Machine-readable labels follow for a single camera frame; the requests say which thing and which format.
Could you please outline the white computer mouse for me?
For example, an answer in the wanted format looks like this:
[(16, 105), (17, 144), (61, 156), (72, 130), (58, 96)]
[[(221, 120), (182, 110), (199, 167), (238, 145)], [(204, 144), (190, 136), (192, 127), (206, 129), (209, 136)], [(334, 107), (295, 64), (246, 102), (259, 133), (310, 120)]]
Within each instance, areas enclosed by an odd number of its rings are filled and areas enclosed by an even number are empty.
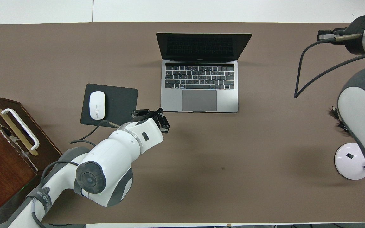
[(93, 120), (103, 120), (106, 114), (106, 96), (102, 91), (94, 91), (89, 97), (89, 115)]

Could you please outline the black mouse pad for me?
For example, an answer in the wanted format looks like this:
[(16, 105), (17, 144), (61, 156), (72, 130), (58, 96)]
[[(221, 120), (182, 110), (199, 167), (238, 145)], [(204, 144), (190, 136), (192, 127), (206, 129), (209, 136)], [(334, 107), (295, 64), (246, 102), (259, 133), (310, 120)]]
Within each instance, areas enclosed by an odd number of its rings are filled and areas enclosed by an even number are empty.
[[(106, 114), (105, 118), (100, 121), (93, 120), (89, 115), (89, 97), (94, 91), (102, 91), (106, 96)], [(137, 97), (138, 90), (134, 88), (87, 84), (84, 93), (80, 123), (97, 126), (100, 122), (106, 121), (102, 126), (113, 127), (109, 122), (117, 125), (129, 122), (132, 119), (132, 111), (136, 109)]]

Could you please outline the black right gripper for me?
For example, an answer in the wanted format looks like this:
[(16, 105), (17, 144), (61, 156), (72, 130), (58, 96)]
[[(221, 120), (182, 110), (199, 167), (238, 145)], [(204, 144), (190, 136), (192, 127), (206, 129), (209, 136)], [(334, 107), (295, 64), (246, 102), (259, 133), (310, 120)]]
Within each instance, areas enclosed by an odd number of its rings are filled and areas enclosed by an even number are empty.
[[(365, 15), (356, 18), (343, 32), (341, 29), (336, 30), (319, 30), (317, 34), (317, 40), (326, 40), (326, 39), (332, 39), (335, 40), (335, 38), (342, 35), (353, 35), (353, 34), (363, 34), (365, 31)], [(345, 40), (343, 41), (343, 45), (345, 45), (346, 49), (354, 54), (354, 55), (363, 55), (365, 54), (365, 51), (363, 49), (362, 44), (363, 36), (361, 35), (359, 38), (351, 39), (351, 40)]]

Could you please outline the white desk lamp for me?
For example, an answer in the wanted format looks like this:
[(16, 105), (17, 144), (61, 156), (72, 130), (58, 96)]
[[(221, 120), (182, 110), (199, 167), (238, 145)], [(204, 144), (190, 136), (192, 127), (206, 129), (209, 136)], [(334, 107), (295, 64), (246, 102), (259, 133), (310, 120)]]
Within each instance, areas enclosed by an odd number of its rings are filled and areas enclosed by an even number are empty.
[(336, 170), (349, 180), (365, 178), (365, 158), (357, 143), (346, 143), (340, 146), (334, 157)]

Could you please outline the brown table mat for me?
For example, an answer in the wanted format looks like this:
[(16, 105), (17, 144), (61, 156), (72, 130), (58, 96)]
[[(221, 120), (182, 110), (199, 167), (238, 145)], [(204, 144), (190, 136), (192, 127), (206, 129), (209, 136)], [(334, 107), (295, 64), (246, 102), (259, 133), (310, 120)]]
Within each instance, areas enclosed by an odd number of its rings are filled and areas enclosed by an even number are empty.
[(365, 178), (334, 166), (342, 134), (328, 111), (365, 60), (294, 88), (300, 55), (323, 23), (94, 22), (0, 25), (0, 97), (22, 103), (62, 152), (80, 124), (88, 83), (135, 88), (161, 107), (157, 32), (251, 33), (238, 61), (237, 113), (165, 113), (169, 133), (133, 162), (133, 185), (110, 208), (64, 192), (51, 223), (365, 222)]

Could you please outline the dark brown wooden box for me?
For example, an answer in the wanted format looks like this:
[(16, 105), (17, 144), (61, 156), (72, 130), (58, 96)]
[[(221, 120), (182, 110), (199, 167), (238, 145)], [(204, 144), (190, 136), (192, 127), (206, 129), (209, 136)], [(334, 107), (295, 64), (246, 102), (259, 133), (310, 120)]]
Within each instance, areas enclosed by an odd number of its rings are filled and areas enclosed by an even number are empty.
[[(37, 156), (26, 147), (29, 143), (32, 146), (33, 140), (11, 113), (7, 113), (8, 117), (1, 116), (6, 108), (14, 109), (39, 139)], [(43, 170), (61, 154), (21, 103), (0, 97), (0, 224), (22, 204), (39, 184)]]

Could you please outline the grey aluminium laptop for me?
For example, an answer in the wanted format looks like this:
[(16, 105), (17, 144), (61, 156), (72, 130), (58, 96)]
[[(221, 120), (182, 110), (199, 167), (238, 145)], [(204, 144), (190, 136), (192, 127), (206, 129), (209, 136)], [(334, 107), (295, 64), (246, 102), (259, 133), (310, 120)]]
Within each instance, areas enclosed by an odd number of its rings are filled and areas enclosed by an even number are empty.
[(251, 33), (158, 32), (156, 37), (164, 111), (238, 112), (238, 59)]

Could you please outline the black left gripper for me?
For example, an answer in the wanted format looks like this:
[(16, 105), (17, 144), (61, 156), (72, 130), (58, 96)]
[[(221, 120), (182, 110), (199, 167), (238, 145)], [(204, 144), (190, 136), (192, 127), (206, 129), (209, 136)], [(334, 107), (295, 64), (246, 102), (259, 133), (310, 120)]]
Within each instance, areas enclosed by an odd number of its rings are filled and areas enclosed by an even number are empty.
[(152, 118), (157, 123), (161, 133), (169, 132), (170, 125), (167, 118), (163, 114), (162, 108), (158, 108), (156, 111), (151, 111), (150, 109), (133, 110), (131, 122), (139, 122), (149, 118)]

